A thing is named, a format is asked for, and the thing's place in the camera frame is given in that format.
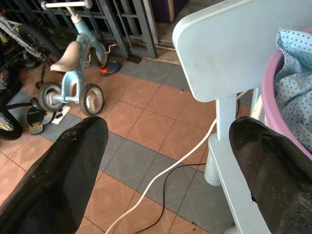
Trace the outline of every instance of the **metal gate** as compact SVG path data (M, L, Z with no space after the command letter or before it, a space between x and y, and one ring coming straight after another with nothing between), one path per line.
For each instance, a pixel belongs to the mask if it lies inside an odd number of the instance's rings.
M76 32L66 9L55 8L44 11L40 6L41 1L1 0L0 8L6 11L10 20L31 23L39 18L46 27L54 30L66 27L69 31ZM114 54L125 57L129 54L156 57L143 0L93 0L92 2L92 9L85 7L75 9L102 41L114 40L118 43L119 47L114 50Z

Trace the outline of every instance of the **pink plastic tub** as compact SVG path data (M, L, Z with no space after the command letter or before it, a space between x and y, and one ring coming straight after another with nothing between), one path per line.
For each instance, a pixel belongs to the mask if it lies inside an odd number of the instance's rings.
M312 28L306 29L305 32L312 32ZM297 140L296 136L286 125L275 100L273 80L275 75L283 68L283 65L283 53L280 50L277 50L270 58L262 80L262 106L265 111L266 124L274 131L289 138L312 160L312 154Z

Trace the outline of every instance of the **bicycle tire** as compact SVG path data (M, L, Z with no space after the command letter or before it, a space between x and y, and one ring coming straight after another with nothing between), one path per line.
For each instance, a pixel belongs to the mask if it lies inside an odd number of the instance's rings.
M14 116L6 109L0 109L0 139L17 140L22 135L22 128Z
M57 48L57 46L48 37L46 37L38 30L26 24L21 24L19 26L19 34L26 41L30 40L29 36L33 37L36 40L33 41L33 43L40 43L40 45L37 46L49 50L57 60L62 57L63 53Z

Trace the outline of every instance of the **polka dot cloth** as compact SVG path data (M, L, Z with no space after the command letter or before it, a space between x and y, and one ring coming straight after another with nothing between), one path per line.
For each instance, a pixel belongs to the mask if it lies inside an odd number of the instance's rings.
M276 103L289 129L312 153L312 34L283 30L277 46L285 63L274 79Z

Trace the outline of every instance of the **light blue tricycle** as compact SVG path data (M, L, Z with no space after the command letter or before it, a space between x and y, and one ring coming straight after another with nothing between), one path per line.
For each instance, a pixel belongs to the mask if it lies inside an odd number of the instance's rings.
M78 36L76 41L71 42L62 58L51 65L51 71L66 72L62 86L55 82L43 84L39 90L39 104L46 111L56 112L65 103L73 101L80 104L82 112L88 116L94 116L101 112L104 105L104 94L96 84L85 84L83 69L91 47L95 48L95 57L100 64L107 60L105 47L96 36L89 30L82 18L72 8L85 6L92 8L92 1L47 3L43 1L41 6L44 10L54 7L66 7L71 14ZM76 94L73 96L73 87L76 85Z

